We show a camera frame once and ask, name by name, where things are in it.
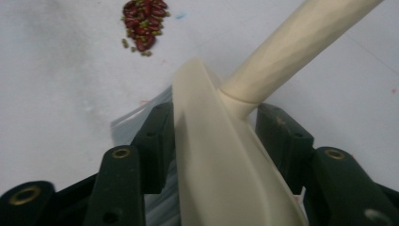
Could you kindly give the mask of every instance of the cream plastic handle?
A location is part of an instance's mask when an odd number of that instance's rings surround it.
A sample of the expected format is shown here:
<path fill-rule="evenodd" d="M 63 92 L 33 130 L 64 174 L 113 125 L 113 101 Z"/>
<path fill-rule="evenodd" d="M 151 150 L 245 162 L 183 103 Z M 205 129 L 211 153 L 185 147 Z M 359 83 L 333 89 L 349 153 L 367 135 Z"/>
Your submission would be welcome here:
<path fill-rule="evenodd" d="M 245 118 L 382 0 L 304 2 L 219 89 L 231 113 Z"/>

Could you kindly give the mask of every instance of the pile of seeds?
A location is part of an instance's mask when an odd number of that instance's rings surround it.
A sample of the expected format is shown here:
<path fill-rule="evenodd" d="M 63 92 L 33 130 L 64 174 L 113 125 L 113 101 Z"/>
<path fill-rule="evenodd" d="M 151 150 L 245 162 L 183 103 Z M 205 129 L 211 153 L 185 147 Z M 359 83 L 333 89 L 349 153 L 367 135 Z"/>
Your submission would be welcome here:
<path fill-rule="evenodd" d="M 132 0 L 123 7 L 122 20 L 126 26 L 126 36 L 132 38 L 136 47 L 143 56 L 150 56 L 150 48 L 155 44 L 156 37 L 162 35 L 161 29 L 164 17 L 169 16 L 165 11 L 168 5 L 163 0 Z M 126 39 L 122 40 L 125 48 L 129 48 Z"/>

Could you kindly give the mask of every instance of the green seed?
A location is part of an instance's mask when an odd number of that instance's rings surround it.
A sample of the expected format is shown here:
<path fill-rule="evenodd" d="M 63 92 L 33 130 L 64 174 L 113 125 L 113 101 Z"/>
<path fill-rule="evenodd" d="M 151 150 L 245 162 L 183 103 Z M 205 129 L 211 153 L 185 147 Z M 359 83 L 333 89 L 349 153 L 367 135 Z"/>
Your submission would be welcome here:
<path fill-rule="evenodd" d="M 122 45 L 123 45 L 123 47 L 125 47 L 125 48 L 129 48 L 129 43 L 127 43 L 127 40 L 126 40 L 126 39 L 122 39 Z"/>

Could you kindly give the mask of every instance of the cream plastic part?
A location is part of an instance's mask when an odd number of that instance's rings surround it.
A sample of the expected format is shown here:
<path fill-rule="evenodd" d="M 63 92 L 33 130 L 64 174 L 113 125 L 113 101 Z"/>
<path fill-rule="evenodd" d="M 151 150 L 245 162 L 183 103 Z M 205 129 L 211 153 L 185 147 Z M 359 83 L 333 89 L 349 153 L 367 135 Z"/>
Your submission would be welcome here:
<path fill-rule="evenodd" d="M 224 103 L 242 118 L 380 2 L 304 2 L 223 84 Z"/>
<path fill-rule="evenodd" d="M 182 224 L 306 225 L 247 121 L 217 95 L 218 78 L 193 59 L 173 83 Z"/>
<path fill-rule="evenodd" d="M 183 225 L 307 224 L 247 114 L 379 2 L 305 2 L 224 85 L 199 59 L 176 72 Z"/>

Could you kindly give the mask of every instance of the brass grommet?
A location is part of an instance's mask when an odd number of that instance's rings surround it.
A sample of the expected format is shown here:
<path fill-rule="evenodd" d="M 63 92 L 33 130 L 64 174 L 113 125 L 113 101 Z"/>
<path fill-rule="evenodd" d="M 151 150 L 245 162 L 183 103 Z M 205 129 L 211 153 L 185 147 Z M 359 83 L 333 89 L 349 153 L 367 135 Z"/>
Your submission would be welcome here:
<path fill-rule="evenodd" d="M 39 196 L 40 192 L 41 189 L 38 186 L 26 187 L 11 196 L 9 203 L 12 205 L 22 205 L 31 202 Z"/>
<path fill-rule="evenodd" d="M 328 149 L 325 150 L 325 154 L 333 159 L 337 159 L 337 160 L 343 160 L 346 158 L 345 154 L 338 151 L 338 150 L 334 150 L 334 149 Z"/>
<path fill-rule="evenodd" d="M 114 152 L 112 152 L 112 156 L 114 158 L 124 158 L 130 154 L 129 149 L 117 149 Z"/>

